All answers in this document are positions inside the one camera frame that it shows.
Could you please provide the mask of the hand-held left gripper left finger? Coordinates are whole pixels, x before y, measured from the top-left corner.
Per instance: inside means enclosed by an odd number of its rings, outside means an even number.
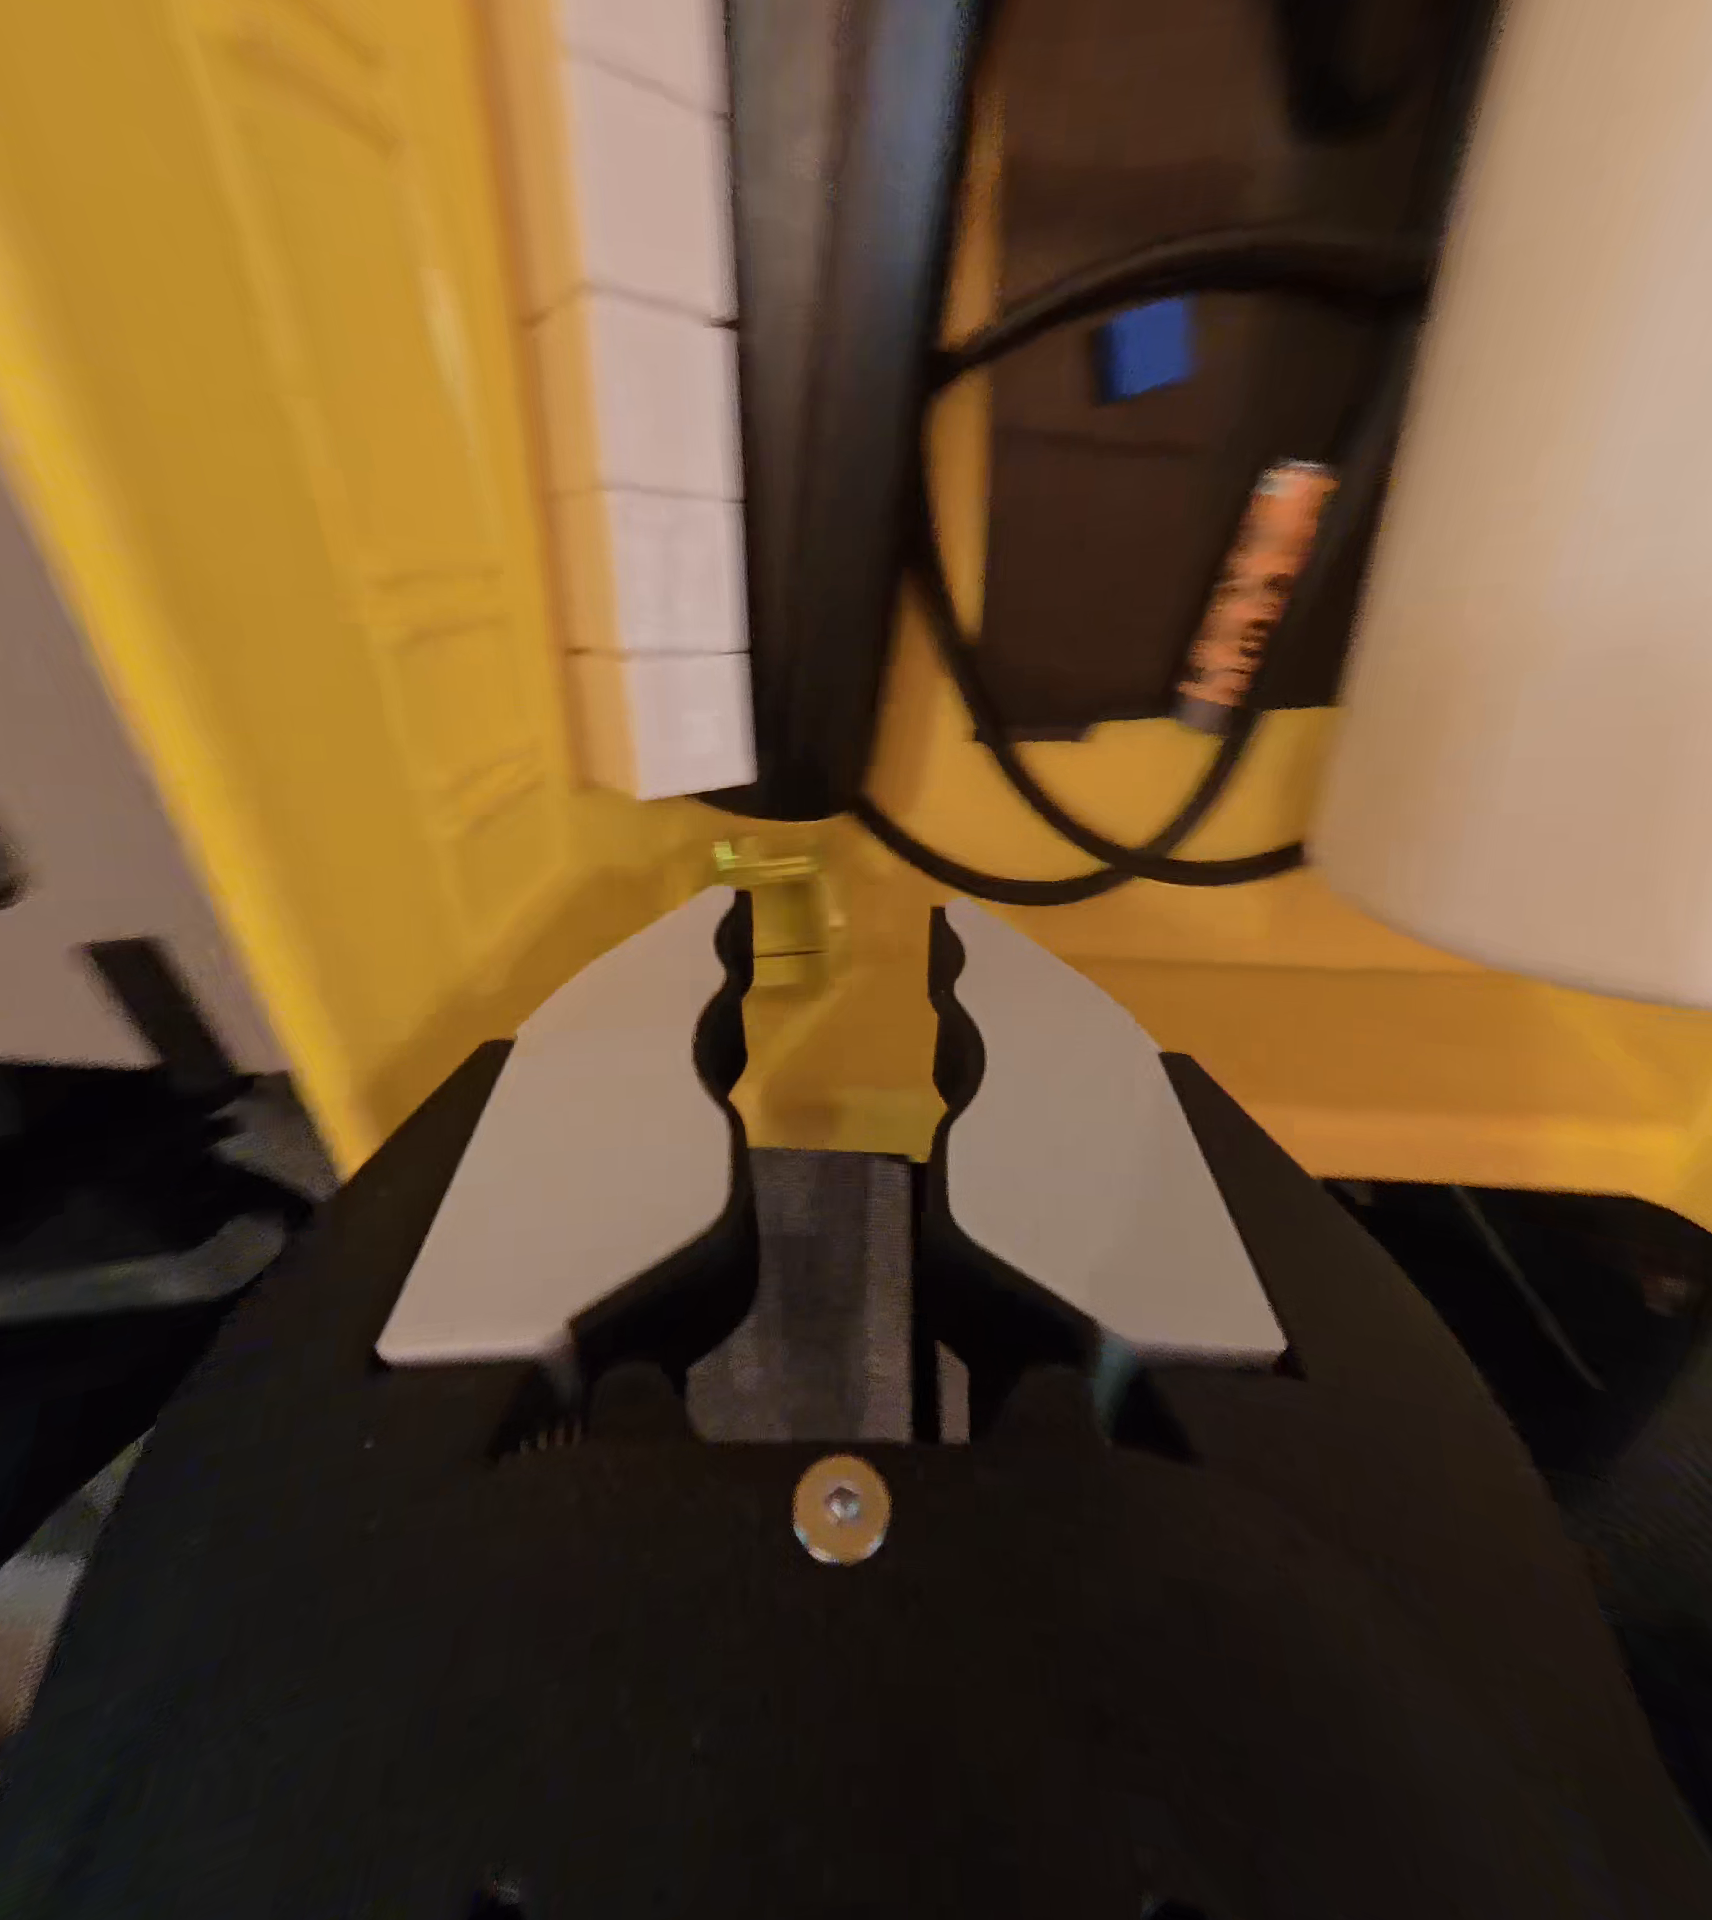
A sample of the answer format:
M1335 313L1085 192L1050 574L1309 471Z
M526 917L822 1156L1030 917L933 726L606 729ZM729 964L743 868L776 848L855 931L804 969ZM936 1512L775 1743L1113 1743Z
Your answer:
M389 1366L690 1366L756 1291L752 903L725 884L556 988L500 1052L379 1341Z

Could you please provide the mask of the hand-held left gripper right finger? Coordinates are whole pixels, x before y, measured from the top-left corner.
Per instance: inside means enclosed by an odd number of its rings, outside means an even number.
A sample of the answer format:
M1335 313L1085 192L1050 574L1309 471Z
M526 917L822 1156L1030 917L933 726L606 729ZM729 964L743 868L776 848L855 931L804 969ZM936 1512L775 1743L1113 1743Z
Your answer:
M1287 1333L1165 1056L972 901L930 917L935 1231L1016 1312L1146 1363L1268 1368Z

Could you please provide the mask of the green transparent cube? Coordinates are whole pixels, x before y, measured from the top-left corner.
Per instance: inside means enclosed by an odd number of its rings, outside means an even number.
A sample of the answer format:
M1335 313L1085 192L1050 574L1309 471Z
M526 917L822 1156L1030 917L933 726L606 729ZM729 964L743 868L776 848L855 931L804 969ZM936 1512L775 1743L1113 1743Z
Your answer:
M748 896L754 984L770 996L821 996L843 973L849 919L815 836L741 833L714 841L718 883Z

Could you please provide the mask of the yellow plastic bin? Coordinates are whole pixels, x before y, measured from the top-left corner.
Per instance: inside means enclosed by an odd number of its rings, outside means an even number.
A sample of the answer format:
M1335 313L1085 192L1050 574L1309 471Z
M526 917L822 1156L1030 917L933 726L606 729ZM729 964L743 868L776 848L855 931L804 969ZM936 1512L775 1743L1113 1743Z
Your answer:
M590 790L479 5L0 5L0 468L351 1173L744 825ZM1712 1015L1318 877L1022 932L1312 1173L1712 1234Z

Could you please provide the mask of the grey desk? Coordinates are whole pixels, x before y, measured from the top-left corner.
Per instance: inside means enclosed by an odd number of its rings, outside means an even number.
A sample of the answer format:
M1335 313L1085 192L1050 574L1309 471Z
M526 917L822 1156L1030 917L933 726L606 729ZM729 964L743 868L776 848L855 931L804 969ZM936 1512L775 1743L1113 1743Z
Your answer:
M284 1051L0 472L0 1062L151 1059L87 950L155 941L248 1073Z

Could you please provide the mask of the copper coloured battery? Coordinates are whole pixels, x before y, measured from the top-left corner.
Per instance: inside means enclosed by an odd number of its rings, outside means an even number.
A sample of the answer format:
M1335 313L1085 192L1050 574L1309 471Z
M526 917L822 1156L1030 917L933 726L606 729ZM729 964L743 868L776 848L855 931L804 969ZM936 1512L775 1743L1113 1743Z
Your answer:
M1182 658L1174 718L1189 730L1222 739L1253 706L1341 487L1338 468L1301 458L1254 479Z

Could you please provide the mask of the black box with blue label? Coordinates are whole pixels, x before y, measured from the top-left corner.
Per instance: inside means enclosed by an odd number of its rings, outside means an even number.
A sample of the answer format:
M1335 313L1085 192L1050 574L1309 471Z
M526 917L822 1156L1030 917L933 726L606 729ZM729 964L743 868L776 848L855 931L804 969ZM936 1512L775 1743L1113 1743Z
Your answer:
M1477 5L1006 5L1005 307L1146 244L1432 217ZM985 678L1011 733L1167 717L1261 477L1330 466L1391 319L1201 298L1115 372L1105 324L990 368Z

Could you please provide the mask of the black office chair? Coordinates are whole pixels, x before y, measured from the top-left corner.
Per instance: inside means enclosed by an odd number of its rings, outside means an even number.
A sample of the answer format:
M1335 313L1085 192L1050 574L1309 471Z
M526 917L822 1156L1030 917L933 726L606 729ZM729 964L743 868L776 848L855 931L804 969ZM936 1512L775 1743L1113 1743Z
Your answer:
M1369 1220L1167 1071L1294 1353L871 1458L509 1444L379 1323L486 1045L169 1405L0 1766L0 1916L1712 1916L1712 1305L1541 1466ZM1409 1279L1391 1250L1417 1255Z

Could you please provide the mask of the black cylinder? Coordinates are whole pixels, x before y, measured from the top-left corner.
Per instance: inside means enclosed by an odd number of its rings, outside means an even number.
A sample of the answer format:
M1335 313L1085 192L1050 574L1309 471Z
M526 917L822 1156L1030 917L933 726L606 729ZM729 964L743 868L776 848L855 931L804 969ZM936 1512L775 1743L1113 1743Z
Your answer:
M865 794L988 5L725 6L754 776Z

